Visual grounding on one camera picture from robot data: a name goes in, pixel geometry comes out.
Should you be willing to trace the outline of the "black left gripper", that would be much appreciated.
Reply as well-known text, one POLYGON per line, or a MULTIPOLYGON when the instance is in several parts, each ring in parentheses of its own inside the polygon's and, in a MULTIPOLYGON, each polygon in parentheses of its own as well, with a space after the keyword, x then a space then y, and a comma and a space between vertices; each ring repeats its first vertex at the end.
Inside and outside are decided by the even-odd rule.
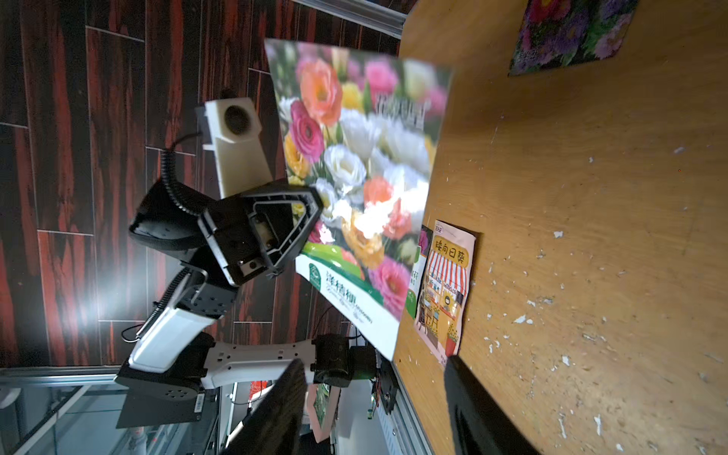
POLYGON ((182 193, 203 206, 200 215, 178 208, 158 181, 140 203, 129 235, 218 286, 281 274, 301 254, 323 210, 315 188, 283 181, 220 200, 187 186, 182 193))

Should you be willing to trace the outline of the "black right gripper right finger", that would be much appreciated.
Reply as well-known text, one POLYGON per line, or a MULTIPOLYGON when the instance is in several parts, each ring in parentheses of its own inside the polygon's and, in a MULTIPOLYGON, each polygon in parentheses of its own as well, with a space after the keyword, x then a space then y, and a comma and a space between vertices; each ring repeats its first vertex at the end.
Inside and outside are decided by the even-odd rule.
POLYGON ((444 383, 456 454, 540 454, 460 356, 447 359, 444 383))

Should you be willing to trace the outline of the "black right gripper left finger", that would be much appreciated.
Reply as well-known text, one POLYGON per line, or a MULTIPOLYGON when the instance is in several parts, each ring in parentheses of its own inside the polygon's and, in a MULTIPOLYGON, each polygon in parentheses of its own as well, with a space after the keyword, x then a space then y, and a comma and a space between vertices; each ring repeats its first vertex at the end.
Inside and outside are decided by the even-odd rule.
POLYGON ((295 359, 221 454, 296 454, 306 391, 303 362, 295 359))

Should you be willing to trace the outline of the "cartoon shop seed packet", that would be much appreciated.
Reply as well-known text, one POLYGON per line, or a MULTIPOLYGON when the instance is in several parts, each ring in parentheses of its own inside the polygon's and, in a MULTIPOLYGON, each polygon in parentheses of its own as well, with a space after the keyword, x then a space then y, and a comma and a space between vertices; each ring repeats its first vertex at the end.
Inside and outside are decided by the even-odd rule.
POLYGON ((441 366, 460 348, 475 242, 451 224, 434 225, 414 328, 441 366))

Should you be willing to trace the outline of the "magenta flower green seed packet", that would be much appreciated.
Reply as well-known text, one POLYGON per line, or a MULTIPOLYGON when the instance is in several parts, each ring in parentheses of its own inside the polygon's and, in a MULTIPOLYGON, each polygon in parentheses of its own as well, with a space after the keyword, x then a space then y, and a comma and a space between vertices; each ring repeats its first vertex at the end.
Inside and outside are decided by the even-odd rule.
POLYGON ((413 269, 411 270, 411 281, 409 282, 409 290, 406 299, 406 312, 414 319, 417 312, 417 303, 422 289, 424 278, 424 270, 430 255, 430 247, 432 241, 432 230, 427 226, 422 226, 418 238, 417 249, 410 254, 410 249, 406 251, 407 259, 413 259, 413 269))

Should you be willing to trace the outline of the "mixed ranunculus seed packet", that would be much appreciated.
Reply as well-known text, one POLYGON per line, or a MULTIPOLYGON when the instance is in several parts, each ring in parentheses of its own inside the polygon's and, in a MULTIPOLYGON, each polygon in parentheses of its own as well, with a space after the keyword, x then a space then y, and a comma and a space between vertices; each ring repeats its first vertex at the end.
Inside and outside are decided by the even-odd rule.
POLYGON ((281 39, 265 52, 287 180, 322 201, 297 273, 392 358, 453 71, 281 39))

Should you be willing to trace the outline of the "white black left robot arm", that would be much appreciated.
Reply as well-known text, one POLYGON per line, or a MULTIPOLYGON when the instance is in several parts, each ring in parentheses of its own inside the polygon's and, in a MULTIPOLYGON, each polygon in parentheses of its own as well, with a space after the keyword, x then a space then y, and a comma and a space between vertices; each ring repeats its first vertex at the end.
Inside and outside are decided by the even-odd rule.
POLYGON ((322 209, 316 190, 280 181, 220 200, 170 178, 155 182, 129 233, 178 259, 182 269, 117 374, 127 390, 119 428, 196 422, 209 390, 279 377, 296 360, 307 383, 345 388, 377 375, 375 349, 337 334, 236 345, 208 333, 243 284, 284 271, 303 250, 322 209))

